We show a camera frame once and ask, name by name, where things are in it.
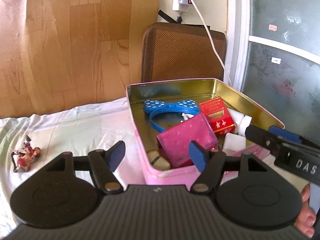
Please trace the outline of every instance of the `red toy figure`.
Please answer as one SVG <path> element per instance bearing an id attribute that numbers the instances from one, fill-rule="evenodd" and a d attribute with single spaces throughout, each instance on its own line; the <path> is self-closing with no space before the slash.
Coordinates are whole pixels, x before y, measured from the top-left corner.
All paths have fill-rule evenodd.
<path id="1" fill-rule="evenodd" d="M 30 169 L 31 163 L 40 157 L 40 148 L 39 147 L 35 147 L 34 149 L 30 146 L 30 137 L 28 135 L 26 135 L 26 140 L 23 143 L 24 147 L 19 149 L 19 150 L 15 150 L 14 152 L 11 153 L 11 160 L 13 163 L 13 172 L 17 172 L 17 171 L 28 171 Z M 17 160 L 17 164 L 14 161 L 13 156 L 17 155 L 18 156 L 18 160 Z"/>

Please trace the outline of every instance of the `glass panel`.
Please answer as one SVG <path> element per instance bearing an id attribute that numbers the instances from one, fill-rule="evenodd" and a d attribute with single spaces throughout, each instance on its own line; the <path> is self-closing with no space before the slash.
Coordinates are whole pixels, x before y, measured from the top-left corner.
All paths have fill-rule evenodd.
<path id="1" fill-rule="evenodd" d="M 319 8 L 320 0 L 251 0 L 250 35 L 320 56 Z"/>
<path id="2" fill-rule="evenodd" d="M 242 92 L 279 118 L 287 130 L 320 142 L 320 65 L 250 42 Z"/>

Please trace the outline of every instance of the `pink sticker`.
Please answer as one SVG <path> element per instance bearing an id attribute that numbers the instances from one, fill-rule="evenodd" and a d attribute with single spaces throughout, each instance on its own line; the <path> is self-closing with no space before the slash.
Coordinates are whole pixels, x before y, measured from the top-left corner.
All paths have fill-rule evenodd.
<path id="1" fill-rule="evenodd" d="M 277 30 L 277 26 L 275 26 L 275 25 L 272 25 L 272 24 L 269 24 L 269 30 L 271 30 L 271 31 L 276 31 Z"/>

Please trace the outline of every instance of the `blue polka dot bow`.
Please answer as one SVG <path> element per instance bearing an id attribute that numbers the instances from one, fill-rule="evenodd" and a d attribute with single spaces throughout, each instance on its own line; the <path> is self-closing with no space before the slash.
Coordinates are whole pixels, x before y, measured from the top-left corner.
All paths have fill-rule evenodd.
<path id="1" fill-rule="evenodd" d="M 180 110 L 183 113 L 186 110 L 193 110 L 196 112 L 200 111 L 200 108 L 197 106 L 196 102 L 193 100 L 182 100 L 177 103 L 165 103 L 158 100 L 146 100 L 143 103 L 144 112 L 151 114 L 153 111 L 158 109 L 172 109 Z"/>

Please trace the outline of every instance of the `wood grain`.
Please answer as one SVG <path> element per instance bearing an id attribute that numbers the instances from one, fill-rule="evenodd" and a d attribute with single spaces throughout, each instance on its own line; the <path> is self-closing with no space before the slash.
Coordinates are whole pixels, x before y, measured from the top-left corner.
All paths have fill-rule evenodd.
<path id="1" fill-rule="evenodd" d="M 125 96 L 158 0 L 0 0 L 0 118 Z"/>

